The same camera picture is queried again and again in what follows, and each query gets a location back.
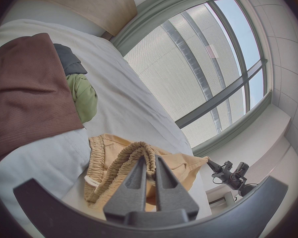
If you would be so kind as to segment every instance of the sky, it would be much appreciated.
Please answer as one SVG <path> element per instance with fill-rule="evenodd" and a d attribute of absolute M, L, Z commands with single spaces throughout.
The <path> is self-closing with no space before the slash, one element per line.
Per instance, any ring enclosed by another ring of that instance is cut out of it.
<path fill-rule="evenodd" d="M 253 32 L 239 6 L 234 0 L 215 1 L 222 10 L 241 46 L 247 69 L 259 59 L 257 44 Z M 249 82 L 250 108 L 252 109 L 263 98 L 263 74 L 259 71 Z"/>

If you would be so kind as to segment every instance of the folded brown fabric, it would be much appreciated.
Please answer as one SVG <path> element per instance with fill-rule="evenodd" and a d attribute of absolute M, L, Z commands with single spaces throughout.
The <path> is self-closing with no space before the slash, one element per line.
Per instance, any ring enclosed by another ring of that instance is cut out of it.
<path fill-rule="evenodd" d="M 83 125 L 47 33 L 0 47 L 0 160 L 14 149 Z"/>
<path fill-rule="evenodd" d="M 192 187 L 201 166 L 209 160 L 209 157 L 171 154 L 145 142 L 132 142 L 111 134 L 91 137 L 89 141 L 91 158 L 85 176 L 84 197 L 88 206 L 98 212 L 103 210 L 142 155 L 147 164 L 147 211 L 153 209 L 156 199 L 155 154 L 163 157 L 186 190 Z"/>

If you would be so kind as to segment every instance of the gray garment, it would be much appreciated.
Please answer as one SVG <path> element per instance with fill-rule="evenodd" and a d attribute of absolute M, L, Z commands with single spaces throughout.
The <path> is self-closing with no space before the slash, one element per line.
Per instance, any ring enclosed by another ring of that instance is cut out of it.
<path fill-rule="evenodd" d="M 81 61 L 73 54 L 69 47 L 58 43 L 54 43 L 54 47 L 62 63 L 65 76 L 71 74 L 87 74 L 87 71 L 81 64 Z"/>

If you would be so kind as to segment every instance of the green cloth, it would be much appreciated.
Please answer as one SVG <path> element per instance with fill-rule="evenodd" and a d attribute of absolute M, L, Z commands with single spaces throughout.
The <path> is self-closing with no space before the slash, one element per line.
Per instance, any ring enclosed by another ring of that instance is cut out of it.
<path fill-rule="evenodd" d="M 66 80 L 81 122 L 85 123 L 91 120 L 97 113 L 96 91 L 83 74 L 68 75 Z"/>

